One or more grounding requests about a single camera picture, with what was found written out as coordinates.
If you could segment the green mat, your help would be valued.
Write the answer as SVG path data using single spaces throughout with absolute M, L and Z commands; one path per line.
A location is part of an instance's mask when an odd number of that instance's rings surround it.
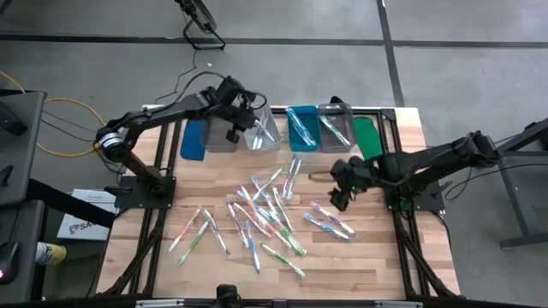
M 376 157 L 383 153 L 378 130 L 370 117 L 355 117 L 355 140 L 365 159 Z

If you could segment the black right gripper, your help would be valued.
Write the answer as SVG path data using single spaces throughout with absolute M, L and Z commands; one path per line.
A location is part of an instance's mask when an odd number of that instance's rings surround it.
M 330 202 L 336 204 L 340 211 L 345 211 L 352 201 L 351 193 L 365 192 L 368 188 L 380 187 L 376 180 L 377 169 L 372 159 L 362 159 L 352 156 L 348 161 L 338 159 L 330 170 L 330 175 L 338 186 L 338 190 L 329 192 Z

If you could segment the purple toothbrush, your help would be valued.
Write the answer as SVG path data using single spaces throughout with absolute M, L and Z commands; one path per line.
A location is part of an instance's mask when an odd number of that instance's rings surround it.
M 253 150 L 258 150 L 262 147 L 264 137 L 268 136 L 268 131 L 260 121 L 256 121 L 255 126 L 257 127 L 257 132 L 253 140 Z
M 258 130 L 263 133 L 263 135 L 269 139 L 272 142 L 275 142 L 276 140 L 271 135 L 270 131 L 267 129 L 267 126 L 265 124 L 262 124 L 260 121 L 255 122 L 256 126 L 258 127 Z
M 241 224 L 238 220 L 238 217 L 235 213 L 233 205 L 229 201 L 227 201 L 226 206 L 228 208 L 228 211 L 229 211 L 229 214 L 230 214 L 231 218 L 233 219 L 233 221 L 235 223 L 235 228 L 236 228 L 236 231 L 237 231 L 237 233 L 239 234 L 239 236 L 241 238 L 242 244 L 244 245 L 245 248 L 249 248 L 249 242 L 248 242 L 247 236 L 243 232 L 243 229 L 242 229 Z
M 268 130 L 265 128 L 265 126 L 259 120 L 255 121 L 255 125 L 258 127 L 258 132 L 255 138 L 255 141 L 253 142 L 253 148 L 254 150 L 257 150 L 262 145 L 262 138 L 260 137 L 260 133 L 263 133 L 268 139 L 271 138 L 271 135 L 268 132 Z
M 310 205 L 319 213 L 324 215 L 330 222 L 332 222 L 336 227 L 337 230 L 343 232 L 344 234 L 348 235 L 350 240 L 355 238 L 357 236 L 356 232 L 345 222 L 340 220 L 337 216 L 334 216 L 332 213 L 330 213 L 328 210 L 325 210 L 322 206 L 315 202 L 311 202 Z
M 219 244 L 222 252 L 223 252 L 223 255 L 225 258 L 229 258 L 230 257 L 230 251 L 229 251 L 229 248 L 226 246 L 226 244 L 224 243 L 223 241 L 223 237 L 222 235 L 219 233 L 219 230 L 218 230 L 218 227 L 217 227 L 217 224 L 214 220 L 214 218 L 212 217 L 211 213 L 208 211 L 208 210 L 204 210 L 204 217 L 205 219 L 209 222 L 209 224 L 211 225 L 211 230 L 215 236 L 215 238 L 217 239 L 217 243 Z
M 292 178 L 293 169 L 295 167 L 296 161 L 297 161 L 297 156 L 293 155 L 292 160 L 291 160 L 291 164 L 289 165 L 289 168 L 288 168 L 288 173 L 286 175 L 286 179 L 283 183 L 283 193 L 282 193 L 283 198 L 287 198 L 287 194 L 288 194 L 288 190 L 289 190 L 289 182 Z

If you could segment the black keyboard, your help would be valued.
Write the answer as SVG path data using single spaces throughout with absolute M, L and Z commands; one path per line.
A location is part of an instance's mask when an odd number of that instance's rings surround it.
M 0 101 L 0 128 L 14 136 L 21 136 L 28 130 L 28 126 L 22 119 L 2 101 Z

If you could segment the blue plastic lid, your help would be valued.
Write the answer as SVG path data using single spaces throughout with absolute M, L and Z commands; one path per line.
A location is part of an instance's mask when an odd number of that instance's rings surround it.
M 202 145 L 201 137 L 206 127 L 206 121 L 191 121 L 186 122 L 180 155 L 185 160 L 203 161 L 206 154 L 206 148 Z

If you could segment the blue toothbrush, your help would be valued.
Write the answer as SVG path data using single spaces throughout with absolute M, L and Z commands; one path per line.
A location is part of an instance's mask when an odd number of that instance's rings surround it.
M 300 120 L 297 114 L 293 114 L 292 117 L 295 130 L 301 136 L 303 141 L 309 146 L 316 146 L 317 142 L 315 141 L 309 130 L 304 126 L 303 122 Z
M 331 226 L 327 225 L 327 224 L 324 224 L 322 222 L 319 222 L 318 220 L 316 220 L 312 215 L 308 214 L 308 213 L 305 213 L 303 215 L 304 219 L 307 220 L 308 222 L 312 223 L 313 225 L 317 226 L 318 228 L 324 230 L 325 232 L 339 238 L 339 239 L 343 239 L 343 240 L 350 240 L 349 236 L 344 234 L 343 232 L 339 231 L 339 230 L 336 230 L 334 228 L 332 228 Z
M 253 239 L 252 223 L 250 220 L 246 220 L 247 237 L 249 241 L 249 247 L 253 256 L 253 266 L 258 274 L 260 274 L 260 262 L 259 256 L 256 250 L 256 245 Z
M 278 217 L 273 212 L 264 210 L 261 206 L 257 204 L 255 205 L 255 209 L 261 216 L 263 216 L 270 223 L 270 225 L 272 225 L 272 227 L 278 230 L 282 230 L 284 228 L 284 226 L 282 225 Z
M 275 212 L 276 209 L 274 207 L 274 204 L 272 203 L 272 200 L 266 191 L 268 186 L 267 185 L 261 186 L 259 182 L 259 178 L 255 175 L 251 177 L 251 181 L 257 188 L 257 192 L 253 195 L 253 201 L 257 201 L 260 198 L 262 198 L 267 203 L 270 210 Z
M 288 114 L 289 118 L 293 122 L 293 126 L 296 132 L 300 135 L 303 141 L 307 145 L 313 145 L 313 141 L 309 138 L 306 128 L 303 126 L 301 120 L 298 118 L 295 111 L 292 108 L 287 108 L 286 113 Z

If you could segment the blue plastic bin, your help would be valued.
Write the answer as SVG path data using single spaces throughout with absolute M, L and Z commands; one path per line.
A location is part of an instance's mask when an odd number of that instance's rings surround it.
M 288 133 L 289 133 L 289 145 L 292 151 L 317 151 L 322 145 L 320 129 L 319 129 L 319 113 L 318 108 L 314 105 L 303 105 L 303 106 L 294 106 L 288 107 L 292 108 L 300 120 L 303 122 L 304 126 L 309 130 L 315 141 L 317 142 L 316 146 L 307 145 L 300 135 L 296 132 L 293 122 L 288 118 Z

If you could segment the black desk frame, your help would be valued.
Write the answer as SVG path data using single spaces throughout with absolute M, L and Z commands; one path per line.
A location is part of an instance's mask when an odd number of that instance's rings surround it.
M 521 234 L 503 240 L 503 249 L 548 244 L 548 227 L 538 217 L 548 210 L 548 117 L 529 124 L 515 137 L 497 146 L 502 176 Z

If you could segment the yellow and white can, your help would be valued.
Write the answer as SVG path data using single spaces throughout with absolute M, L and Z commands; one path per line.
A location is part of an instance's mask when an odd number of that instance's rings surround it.
M 39 241 L 37 243 L 35 263 L 43 266 L 60 264 L 67 255 L 64 246 Z

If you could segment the white cardboard box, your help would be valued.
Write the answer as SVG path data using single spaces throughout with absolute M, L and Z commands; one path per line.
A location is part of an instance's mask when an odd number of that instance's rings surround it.
M 71 195 L 114 214 L 119 211 L 115 207 L 116 197 L 108 192 L 75 189 L 71 192 Z M 65 214 L 58 229 L 57 238 L 64 240 L 106 240 L 108 234 L 109 229 L 106 227 Z

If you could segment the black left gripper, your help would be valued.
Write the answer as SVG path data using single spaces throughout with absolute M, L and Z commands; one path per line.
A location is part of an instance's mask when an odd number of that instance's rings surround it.
M 266 103 L 265 94 L 248 90 L 240 81 L 227 76 L 213 93 L 208 115 L 231 122 L 236 129 L 245 132 L 254 128 L 258 120 L 253 112 Z

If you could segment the black computer mouse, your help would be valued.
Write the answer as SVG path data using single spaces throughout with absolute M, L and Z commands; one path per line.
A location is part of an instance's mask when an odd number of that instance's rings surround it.
M 9 240 L 0 245 L 0 285 L 10 284 L 19 273 L 20 244 Z

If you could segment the dark grey translucent bin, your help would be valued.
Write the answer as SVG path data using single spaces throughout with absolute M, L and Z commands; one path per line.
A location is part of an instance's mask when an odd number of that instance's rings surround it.
M 229 141 L 226 136 L 233 125 L 225 120 L 212 117 L 202 127 L 200 143 L 209 152 L 234 152 L 238 144 Z

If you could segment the silver aluminium bracket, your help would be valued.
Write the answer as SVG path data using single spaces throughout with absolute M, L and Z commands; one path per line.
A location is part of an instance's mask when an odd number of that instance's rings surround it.
M 375 308 L 424 308 L 424 306 L 420 302 L 383 300 L 376 301 Z
M 138 300 L 134 308 L 182 308 L 184 304 L 183 299 L 149 299 Z

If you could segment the clear translucent plastic bin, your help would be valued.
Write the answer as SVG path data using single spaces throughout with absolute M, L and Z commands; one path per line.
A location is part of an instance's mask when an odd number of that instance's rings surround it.
M 324 153 L 348 153 L 355 145 L 354 115 L 349 104 L 321 104 L 319 126 Z

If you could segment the black diagonal beam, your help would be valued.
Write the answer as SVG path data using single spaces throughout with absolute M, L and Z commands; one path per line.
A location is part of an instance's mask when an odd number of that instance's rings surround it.
M 75 198 L 35 179 L 30 179 L 28 182 L 27 200 L 40 200 L 53 210 L 106 228 L 111 228 L 116 219 L 116 215 L 110 211 Z

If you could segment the black floor fan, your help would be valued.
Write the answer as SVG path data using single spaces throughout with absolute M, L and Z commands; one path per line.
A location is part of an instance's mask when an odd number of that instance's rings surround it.
M 221 38 L 216 30 L 217 23 L 211 15 L 209 9 L 204 4 L 203 0 L 173 0 L 180 7 L 183 15 L 190 18 L 190 21 L 186 22 L 185 27 L 182 30 L 183 37 L 195 50 L 224 50 L 226 42 Z M 191 38 L 190 27 L 195 24 L 201 32 L 204 34 L 213 35 L 220 42 L 218 46 L 199 47 L 199 44 Z

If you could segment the grey side desk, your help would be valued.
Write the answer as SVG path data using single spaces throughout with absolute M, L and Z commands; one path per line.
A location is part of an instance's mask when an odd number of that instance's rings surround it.
M 0 101 L 28 126 L 21 136 L 0 128 L 0 207 L 20 203 L 26 197 L 46 96 L 36 91 L 0 96 Z
M 35 263 L 35 255 L 44 210 L 44 203 L 38 200 L 0 208 L 0 245 L 9 240 L 20 244 L 19 273 L 10 284 L 0 285 L 0 305 L 40 300 L 45 269 Z

